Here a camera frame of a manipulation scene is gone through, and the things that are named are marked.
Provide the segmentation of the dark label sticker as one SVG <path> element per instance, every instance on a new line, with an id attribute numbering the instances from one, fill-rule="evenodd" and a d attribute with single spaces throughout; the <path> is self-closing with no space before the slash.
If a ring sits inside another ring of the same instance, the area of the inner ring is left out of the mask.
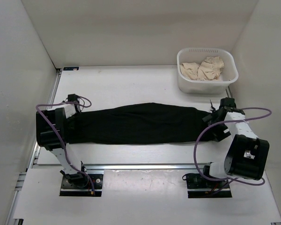
<path id="1" fill-rule="evenodd" d="M 78 71 L 79 67 L 64 67 L 63 71 Z"/>

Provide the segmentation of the white plastic basket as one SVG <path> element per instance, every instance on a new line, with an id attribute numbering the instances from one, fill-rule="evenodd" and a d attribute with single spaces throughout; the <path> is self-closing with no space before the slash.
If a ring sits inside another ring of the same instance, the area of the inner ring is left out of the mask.
<path id="1" fill-rule="evenodd" d="M 238 80 L 234 58 L 218 48 L 184 48 L 177 54 L 177 82 L 181 91 L 221 94 Z"/>

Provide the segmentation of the beige crumpled garment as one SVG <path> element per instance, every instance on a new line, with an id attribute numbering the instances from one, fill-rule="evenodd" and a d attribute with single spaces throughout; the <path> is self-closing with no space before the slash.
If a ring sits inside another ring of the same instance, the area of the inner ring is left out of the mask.
<path id="1" fill-rule="evenodd" d="M 201 64 L 193 62 L 179 65 L 181 74 L 193 81 L 218 81 L 224 67 L 220 56 L 206 57 Z"/>

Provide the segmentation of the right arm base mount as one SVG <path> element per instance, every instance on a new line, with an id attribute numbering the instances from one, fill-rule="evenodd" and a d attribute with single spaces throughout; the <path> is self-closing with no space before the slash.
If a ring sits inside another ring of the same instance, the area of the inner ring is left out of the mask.
<path id="1" fill-rule="evenodd" d="M 188 198 L 232 198 L 228 180 L 211 181 L 199 173 L 187 173 L 182 180 L 186 182 Z"/>

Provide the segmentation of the aluminium front rail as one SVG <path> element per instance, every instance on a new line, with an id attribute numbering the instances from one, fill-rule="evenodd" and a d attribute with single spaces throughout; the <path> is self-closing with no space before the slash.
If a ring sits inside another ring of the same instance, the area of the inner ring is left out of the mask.
<path id="1" fill-rule="evenodd" d="M 88 170 L 196 170 L 195 164 L 88 164 Z"/>

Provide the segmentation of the black trousers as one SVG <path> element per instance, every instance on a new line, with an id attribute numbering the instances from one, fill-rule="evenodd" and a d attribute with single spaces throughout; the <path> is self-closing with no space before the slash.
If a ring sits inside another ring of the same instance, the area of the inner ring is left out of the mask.
<path id="1" fill-rule="evenodd" d="M 194 142 L 210 113 L 194 107 L 143 103 L 82 112 L 68 121 L 67 142 L 164 144 Z"/>

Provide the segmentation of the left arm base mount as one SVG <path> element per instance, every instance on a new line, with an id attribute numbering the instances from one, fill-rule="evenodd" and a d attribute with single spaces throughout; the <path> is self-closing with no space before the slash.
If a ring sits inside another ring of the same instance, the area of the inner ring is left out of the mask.
<path id="1" fill-rule="evenodd" d="M 88 174 L 89 178 L 77 172 L 76 174 L 65 174 L 63 170 L 60 173 L 63 175 L 60 185 L 60 196 L 77 196 L 77 197 L 101 197 L 104 175 L 100 173 L 89 173 L 86 167 L 81 170 Z"/>

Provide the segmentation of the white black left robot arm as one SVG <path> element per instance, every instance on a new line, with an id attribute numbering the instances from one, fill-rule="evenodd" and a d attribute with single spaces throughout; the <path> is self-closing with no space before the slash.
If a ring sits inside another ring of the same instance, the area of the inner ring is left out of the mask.
<path id="1" fill-rule="evenodd" d="M 81 113 L 85 107 L 83 98 L 69 94 L 58 104 L 36 105 L 36 137 L 39 146 L 52 153 L 63 166 L 60 173 L 68 183 L 84 188 L 89 183 L 89 176 L 83 162 L 78 160 L 69 145 L 68 119 Z"/>

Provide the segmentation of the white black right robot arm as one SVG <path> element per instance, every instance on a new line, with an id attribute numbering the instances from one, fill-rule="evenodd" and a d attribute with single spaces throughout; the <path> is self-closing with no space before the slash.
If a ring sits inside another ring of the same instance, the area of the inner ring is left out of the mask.
<path id="1" fill-rule="evenodd" d="M 269 152 L 269 142 L 254 134 L 242 109 L 238 109 L 233 98 L 223 98 L 217 110 L 203 119 L 208 126 L 223 121 L 208 131 L 212 140 L 220 142 L 227 137 L 232 143 L 223 162 L 211 162 L 204 166 L 201 183 L 212 187 L 218 179 L 244 178 L 259 180 L 262 178 Z"/>

